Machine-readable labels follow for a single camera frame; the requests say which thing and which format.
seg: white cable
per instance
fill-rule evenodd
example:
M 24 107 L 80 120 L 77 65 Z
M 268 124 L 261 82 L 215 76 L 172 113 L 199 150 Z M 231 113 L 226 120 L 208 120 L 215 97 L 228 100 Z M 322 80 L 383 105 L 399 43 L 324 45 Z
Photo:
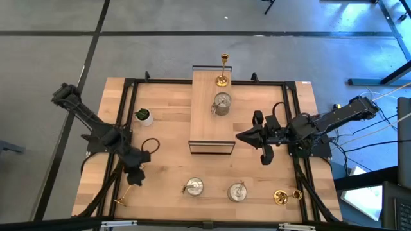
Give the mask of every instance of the white cable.
M 372 99 L 375 99 L 374 92 L 373 92 L 368 86 L 365 86 L 365 88 L 366 88 L 369 92 L 371 92 Z
M 397 89 L 394 89 L 394 90 L 392 90 L 392 91 L 390 91 L 390 92 L 388 92 L 388 93 L 386 93 L 386 94 L 384 94 L 384 95 L 382 95 L 382 96 L 380 96 L 380 97 L 377 97 L 377 98 L 373 99 L 373 101 L 376 101 L 377 99 L 381 99 L 381 98 L 384 97 L 384 96 L 388 96 L 389 94 L 391 94 L 391 93 L 393 93 L 393 92 L 396 92 L 397 90 L 402 89 L 403 87 L 406 87 L 406 86 L 408 86 L 408 85 L 411 85 L 411 82 L 409 82 L 409 83 L 407 83 L 407 84 L 404 84 L 404 85 L 398 87 Z
M 361 138 L 367 137 L 367 136 L 369 136 L 369 135 L 375 134 L 375 133 L 377 133 L 377 132 L 380 132 L 380 131 L 382 131 L 382 130 L 384 130 L 384 129 L 386 129 L 386 128 L 388 128 L 388 127 L 390 127 L 390 126 L 392 126 L 392 125 L 394 125 L 394 124 L 396 124 L 396 123 L 401 122 L 403 119 L 407 118 L 408 116 L 411 116 L 411 112 L 408 113 L 407 115 L 404 115 L 401 119 L 398 119 L 397 121 L 392 122 L 392 123 L 388 124 L 387 126 L 379 129 L 379 130 L 373 131 L 373 132 L 368 133 L 368 134 L 366 134 L 366 135 L 363 135 L 363 136 L 357 137 L 357 138 L 355 138 L 355 139 L 352 139 L 352 140 L 350 140 L 350 141 L 344 142 L 344 143 L 340 144 L 340 146 L 343 146 L 343 145 L 345 145 L 345 144 L 348 144 L 349 142 L 353 142 L 353 141 L 356 141 L 356 140 L 358 140 L 358 139 L 361 139 Z
M 379 93 L 379 92 L 367 91 L 367 92 L 361 93 L 360 96 L 362 96 L 362 95 L 364 95 L 364 94 L 366 94 L 366 93 L 383 95 L 382 93 Z M 391 97 L 391 98 L 394 98 L 394 99 L 398 99 L 398 97 L 395 97 L 395 96 L 388 96 L 388 97 Z

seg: wooden box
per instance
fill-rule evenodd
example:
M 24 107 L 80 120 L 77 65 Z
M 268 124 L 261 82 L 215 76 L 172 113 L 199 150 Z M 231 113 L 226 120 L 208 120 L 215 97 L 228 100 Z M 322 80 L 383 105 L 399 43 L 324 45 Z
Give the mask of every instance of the wooden box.
M 211 113 L 214 97 L 220 92 L 231 94 L 231 72 L 225 71 L 229 84 L 216 85 L 216 77 L 222 71 L 194 70 L 191 97 L 190 138 L 191 154 L 231 154 L 235 142 L 232 113 L 216 115 Z

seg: small potted plant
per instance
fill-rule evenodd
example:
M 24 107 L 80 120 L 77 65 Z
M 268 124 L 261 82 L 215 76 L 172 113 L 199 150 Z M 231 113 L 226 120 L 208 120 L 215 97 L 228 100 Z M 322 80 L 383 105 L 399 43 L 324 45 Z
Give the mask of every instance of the small potted plant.
M 134 115 L 143 126 L 149 126 L 153 123 L 153 116 L 147 108 L 141 108 Z

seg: wooden tabletop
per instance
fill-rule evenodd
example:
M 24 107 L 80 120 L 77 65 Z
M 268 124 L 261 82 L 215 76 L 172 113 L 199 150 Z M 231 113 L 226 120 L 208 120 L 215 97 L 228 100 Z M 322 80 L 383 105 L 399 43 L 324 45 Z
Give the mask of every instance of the wooden tabletop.
M 107 123 L 116 121 L 123 82 L 124 78 L 107 79 L 98 111 L 98 116 Z M 296 85 L 301 112 L 316 114 L 311 83 L 296 82 Z M 285 145 L 273 147 L 275 156 L 268 166 L 261 165 L 261 150 L 255 150 L 241 141 L 236 141 L 232 155 L 190 154 L 188 139 L 191 95 L 191 85 L 188 84 L 138 85 L 134 110 L 149 108 L 154 122 L 145 127 L 135 119 L 132 121 L 132 145 L 140 148 L 144 140 L 155 137 L 160 140 L 161 147 L 152 155 L 152 161 L 144 167 L 146 179 L 143 186 L 131 188 L 125 198 L 127 207 L 118 205 L 115 218 L 300 222 L 301 212 L 297 200 L 290 199 L 285 206 L 273 201 L 276 190 L 282 189 L 290 194 L 296 190 L 292 159 Z M 232 114 L 234 132 L 239 133 L 252 127 L 251 118 L 255 110 L 261 110 L 267 116 L 273 105 L 282 100 L 280 87 L 233 85 L 229 113 Z M 280 124 L 285 126 L 284 107 L 278 106 L 276 115 Z M 154 148 L 154 142 L 148 142 L 144 146 L 145 150 Z M 99 153 L 84 166 L 73 215 L 85 209 L 100 190 L 107 157 L 107 153 Z M 320 158 L 310 160 L 317 194 L 333 215 L 342 219 L 328 163 Z M 204 191 L 199 197 L 181 193 L 182 186 L 191 177 L 199 177 L 204 182 Z M 248 195 L 244 201 L 234 203 L 228 199 L 227 189 L 240 181 L 245 182 Z M 123 174 L 119 197 L 127 187 L 126 176 Z M 312 218 L 308 193 L 305 196 L 308 215 Z M 110 199 L 111 191 L 106 199 L 104 214 L 108 214 Z

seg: green plant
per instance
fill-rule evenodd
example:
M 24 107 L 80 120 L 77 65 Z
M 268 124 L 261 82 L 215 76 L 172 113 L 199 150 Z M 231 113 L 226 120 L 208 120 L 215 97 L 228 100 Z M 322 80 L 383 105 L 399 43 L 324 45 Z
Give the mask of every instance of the green plant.
M 139 120 L 143 121 L 146 120 L 148 116 L 150 116 L 150 112 L 147 109 L 142 108 L 138 112 L 136 112 L 135 115 Z

